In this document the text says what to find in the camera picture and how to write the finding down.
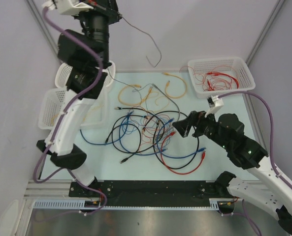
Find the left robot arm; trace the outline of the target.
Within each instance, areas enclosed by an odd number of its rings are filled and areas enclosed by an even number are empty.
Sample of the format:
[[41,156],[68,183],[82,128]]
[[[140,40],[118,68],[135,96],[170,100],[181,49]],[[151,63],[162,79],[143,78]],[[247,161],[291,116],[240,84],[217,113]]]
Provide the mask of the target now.
[[[61,15],[79,20],[82,32],[62,29],[47,13],[56,9]],[[37,147],[59,169],[66,169],[81,182],[80,191],[92,196],[97,191],[95,175],[86,165],[87,155],[75,143],[75,138],[89,109],[98,99],[107,77],[109,60],[109,26],[121,20],[114,0],[50,0],[43,6],[44,20],[58,32],[58,59],[71,66],[66,83],[64,104],[54,126]]]

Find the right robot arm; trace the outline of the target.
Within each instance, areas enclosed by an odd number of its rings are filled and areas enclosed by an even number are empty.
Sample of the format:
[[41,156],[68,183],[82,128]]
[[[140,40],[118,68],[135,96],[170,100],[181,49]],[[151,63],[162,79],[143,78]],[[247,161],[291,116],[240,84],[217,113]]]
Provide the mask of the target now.
[[220,197],[229,194],[261,208],[292,235],[292,180],[271,160],[268,152],[255,140],[245,136],[244,124],[235,114],[223,114],[215,119],[213,114],[192,111],[173,127],[182,137],[187,137],[192,127],[193,137],[202,135],[226,150],[229,160],[258,178],[267,191],[252,187],[236,175],[223,172],[215,185]]

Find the white basket right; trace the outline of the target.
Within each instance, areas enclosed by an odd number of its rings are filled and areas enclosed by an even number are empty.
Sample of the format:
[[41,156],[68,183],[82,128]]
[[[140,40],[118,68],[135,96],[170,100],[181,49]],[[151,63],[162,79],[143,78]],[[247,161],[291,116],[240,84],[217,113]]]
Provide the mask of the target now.
[[256,87],[247,64],[240,57],[193,59],[186,68],[198,98]]

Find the white basket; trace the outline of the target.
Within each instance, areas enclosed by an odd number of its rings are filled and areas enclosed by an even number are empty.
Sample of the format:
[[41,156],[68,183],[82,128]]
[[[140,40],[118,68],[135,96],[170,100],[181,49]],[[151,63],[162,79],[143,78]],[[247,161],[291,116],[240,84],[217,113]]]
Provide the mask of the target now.
[[186,68],[198,98],[256,87],[247,64],[240,57],[193,59]]
[[[112,84],[115,78],[116,74],[116,65],[113,61],[110,60],[111,65],[104,69],[103,72],[107,73],[107,76],[104,80],[103,86],[105,87],[107,92],[110,92],[112,89]],[[66,63],[62,63],[57,71],[57,74],[55,76],[55,86],[57,88],[63,88],[66,86],[67,80],[71,74],[72,66],[69,66]]]

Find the white basket back left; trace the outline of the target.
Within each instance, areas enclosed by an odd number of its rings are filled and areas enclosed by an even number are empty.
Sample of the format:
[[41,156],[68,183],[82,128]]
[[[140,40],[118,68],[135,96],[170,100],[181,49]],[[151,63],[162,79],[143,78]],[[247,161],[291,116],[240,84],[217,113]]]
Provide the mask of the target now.
[[[104,69],[103,72],[107,73],[107,76],[104,80],[103,86],[105,87],[107,92],[110,92],[112,89],[112,84],[115,78],[116,74],[116,65],[113,61],[110,60],[111,65]],[[57,71],[57,74],[55,76],[55,86],[57,88],[63,88],[66,86],[67,80],[71,74],[72,66],[69,66],[66,63],[62,63]]]

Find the translucent basket front left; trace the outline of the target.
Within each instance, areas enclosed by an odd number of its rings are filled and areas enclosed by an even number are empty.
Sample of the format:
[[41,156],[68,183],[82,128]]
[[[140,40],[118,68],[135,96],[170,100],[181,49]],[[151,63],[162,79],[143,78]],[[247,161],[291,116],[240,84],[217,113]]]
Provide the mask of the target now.
[[[39,113],[38,127],[51,130],[63,108],[66,88],[53,88],[46,92]],[[99,128],[104,125],[107,118],[108,92],[103,89],[93,106],[85,115],[81,129]]]

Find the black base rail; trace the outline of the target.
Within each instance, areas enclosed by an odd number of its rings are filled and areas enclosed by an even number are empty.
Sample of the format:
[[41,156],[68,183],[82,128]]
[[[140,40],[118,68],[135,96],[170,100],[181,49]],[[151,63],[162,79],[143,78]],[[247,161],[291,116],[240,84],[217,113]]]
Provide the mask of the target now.
[[69,197],[92,200],[85,207],[106,203],[110,208],[181,209],[210,207],[211,199],[218,206],[233,206],[238,197],[227,190],[234,177],[220,174],[216,181],[205,180],[94,180],[88,187],[72,182]]

